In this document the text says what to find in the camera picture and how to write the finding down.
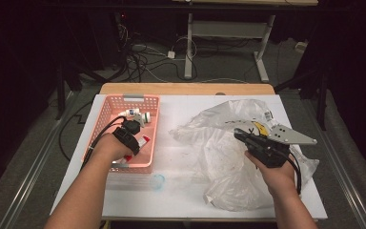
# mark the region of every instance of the wrist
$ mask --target wrist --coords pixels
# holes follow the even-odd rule
[[[105,152],[95,152],[91,154],[88,164],[96,164],[98,167],[110,169],[112,167],[112,155],[104,154]]]
[[[292,198],[299,198],[298,192],[296,191],[296,188],[291,187],[288,189],[282,189],[282,190],[275,190],[270,191],[270,194],[273,197],[274,201],[282,200],[282,199],[292,199]]]

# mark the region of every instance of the white table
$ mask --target white table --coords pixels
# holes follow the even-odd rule
[[[72,156],[53,208],[77,176],[81,158],[105,98],[98,95]],[[247,212],[229,212],[206,205],[203,192],[208,181],[195,171],[195,154],[187,152],[172,139],[168,131],[183,125],[199,112],[234,99],[255,98],[267,103],[274,118],[289,127],[291,124],[278,95],[161,95],[158,131],[155,143],[153,172],[150,175],[109,174],[103,219],[159,219],[182,221],[234,220],[258,221],[274,219],[273,208]],[[314,219],[327,215],[315,183],[303,187],[302,200]]]

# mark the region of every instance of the floor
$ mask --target floor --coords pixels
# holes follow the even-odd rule
[[[302,54],[294,50],[296,42],[292,39],[280,44],[270,43],[263,57],[270,84],[278,85],[294,75]],[[257,40],[199,40],[197,55],[193,62],[196,68],[195,79],[189,82],[207,83],[261,83],[254,64],[253,52],[259,48]],[[170,47],[156,43],[141,43],[134,47],[144,57],[140,63],[148,61],[146,71],[142,74],[134,70],[131,63],[130,75],[123,75],[114,82],[186,82],[181,79],[184,72],[184,62],[181,60],[163,60]],[[184,58],[182,51],[176,59]],[[97,73],[109,77],[116,70],[108,68]],[[92,81],[88,76],[81,75],[83,89],[81,92],[69,92],[67,110],[62,119],[55,120],[57,115],[57,99],[53,94],[49,108],[30,127],[28,136],[23,141],[18,152],[12,159],[7,171],[0,180],[0,228],[41,228],[47,220],[52,203],[55,199],[62,178],[68,168],[67,157],[71,157],[78,137],[83,130],[84,120],[90,111],[89,102],[100,90],[101,85]],[[284,90],[279,93],[292,122],[293,128],[301,133],[315,137],[320,142],[324,137],[336,139],[341,133],[340,144],[333,146],[338,150],[345,149],[347,153],[357,152],[353,141],[347,135],[347,128],[341,124],[341,118],[336,113],[336,105],[328,98],[327,125],[328,131],[322,132],[315,125],[315,101],[303,101],[297,90]],[[328,145],[319,144],[316,148],[302,148],[305,155],[317,158],[321,162],[314,179],[325,205],[329,218],[318,222],[320,228],[366,228],[366,212],[361,211],[361,219],[355,214],[353,204],[345,196],[345,187],[339,184],[338,173],[334,172],[334,164],[326,154]],[[359,165],[366,174],[366,165]],[[362,192],[361,182],[357,190]],[[118,221],[114,228],[184,228],[180,222],[140,222]],[[248,228],[249,223],[192,223],[192,228]],[[275,228],[274,224],[254,224],[255,228]]]

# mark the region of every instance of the black wrist device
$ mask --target black wrist device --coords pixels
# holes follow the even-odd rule
[[[121,127],[117,127],[112,133],[121,143],[130,148],[136,156],[139,152],[139,144],[133,135],[139,133],[139,123],[137,121],[124,121]]]

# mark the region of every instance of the desk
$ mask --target desk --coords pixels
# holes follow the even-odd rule
[[[229,4],[247,4],[247,5],[289,5],[289,6],[316,6],[317,0],[193,0],[195,3],[229,3]],[[193,14],[189,13],[188,31],[187,31],[187,51],[185,63],[185,78],[192,78],[193,54],[192,43],[193,36],[217,36],[217,37],[239,37],[239,38],[261,38],[261,46],[258,52],[254,52],[254,61],[257,66],[259,76],[262,82],[269,82],[266,68],[263,63],[263,54],[269,41],[270,33],[275,21],[275,15],[270,15],[266,23],[245,23],[245,22],[219,22],[219,21],[198,21],[193,20]]]
[[[279,96],[273,94],[273,89],[268,85],[105,84],[100,92],[101,94],[96,97],[93,103],[91,113],[72,156],[54,206],[56,206],[79,172],[87,139],[92,132],[94,121],[99,113],[101,101],[105,98],[105,94],[147,94],[153,92],[161,94],[159,117],[161,121],[158,123],[156,134],[153,172],[150,175],[110,173],[105,194],[103,219],[182,221],[274,219],[273,208],[247,212],[228,212],[216,209],[211,204],[206,205],[202,196],[209,181],[202,176],[197,176],[192,170],[195,154],[187,154],[187,148],[176,146],[176,142],[168,134],[168,130],[174,128],[176,123],[185,124],[190,117],[197,115],[198,112],[204,109],[224,101],[245,98],[266,101],[275,119],[284,125],[290,126]],[[215,93],[221,92],[235,95],[214,96]],[[303,201],[314,218],[327,218],[315,188],[315,183],[312,180],[304,186]]]

